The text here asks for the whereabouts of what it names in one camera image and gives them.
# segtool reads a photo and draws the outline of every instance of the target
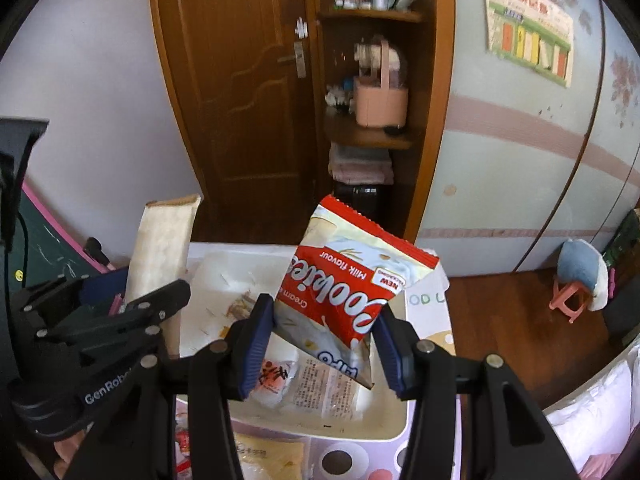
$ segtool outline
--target basket handle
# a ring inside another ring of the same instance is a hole
[[[380,47],[380,88],[389,90],[389,42],[382,40]]]

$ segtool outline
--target brown circle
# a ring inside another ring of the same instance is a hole
[[[398,456],[396,457],[396,462],[398,462],[399,467],[402,467],[402,464],[404,464],[405,455],[406,455],[406,448],[404,448],[400,453],[398,453]]]
[[[341,449],[327,453],[322,459],[322,468],[330,475],[344,475],[353,465],[351,455]]]

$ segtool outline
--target shelf board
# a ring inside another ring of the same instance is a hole
[[[332,108],[327,108],[324,114],[324,133],[329,140],[343,146],[388,150],[408,150],[414,138],[411,131],[390,136],[382,128],[364,128],[356,123],[353,115],[339,114]]]
[[[420,23],[423,17],[419,12],[408,10],[373,10],[373,9],[331,9],[318,12],[321,19],[329,18],[377,18],[380,20],[396,20],[398,22]]]

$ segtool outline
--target white pillow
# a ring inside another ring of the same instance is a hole
[[[631,431],[640,422],[640,354],[634,361],[633,380],[631,383]]]
[[[631,371],[626,361],[546,418],[577,472],[591,455],[620,453],[631,433]]]

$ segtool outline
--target pink stool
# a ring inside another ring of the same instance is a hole
[[[572,310],[568,306],[566,306],[565,301],[567,301],[572,295],[578,293],[578,297],[580,298],[580,307],[578,310]],[[566,314],[569,317],[569,323],[573,323],[575,318],[580,316],[585,307],[589,306],[593,297],[591,296],[591,291],[586,288],[581,282],[571,282],[567,283],[562,290],[559,290],[558,287],[558,277],[554,277],[554,296],[553,299],[549,302],[549,308],[551,310],[555,310],[556,308],[560,310],[563,314]]]

